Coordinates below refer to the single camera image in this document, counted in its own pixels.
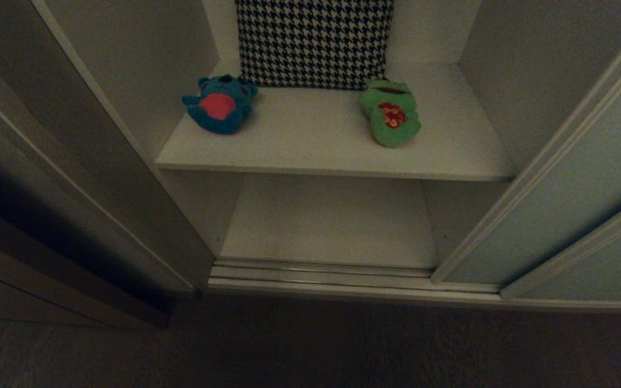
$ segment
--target floor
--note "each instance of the floor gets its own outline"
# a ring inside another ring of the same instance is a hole
[[[0,386],[621,386],[621,315],[207,295],[155,333],[0,321]]]

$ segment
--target lower shelf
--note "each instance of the lower shelf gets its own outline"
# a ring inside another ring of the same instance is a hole
[[[434,268],[419,181],[249,174],[224,259]]]

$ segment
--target black and white pillow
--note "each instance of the black and white pillow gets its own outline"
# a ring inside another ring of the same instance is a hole
[[[392,0],[236,0],[241,79],[363,90],[381,79]]]

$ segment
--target green stuffed toy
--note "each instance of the green stuffed toy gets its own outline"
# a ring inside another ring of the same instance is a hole
[[[399,147],[421,130],[416,99],[406,84],[370,81],[360,101],[370,118],[372,136],[385,147]]]

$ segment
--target cabinet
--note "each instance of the cabinet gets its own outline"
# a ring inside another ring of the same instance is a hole
[[[500,304],[621,206],[601,158],[580,187],[609,196],[571,212],[559,184],[621,156],[598,139],[621,120],[621,3],[397,1],[387,76],[424,129],[394,150],[348,91],[262,88],[241,133],[197,128],[179,98],[237,73],[233,2],[33,4],[214,254],[211,289]]]

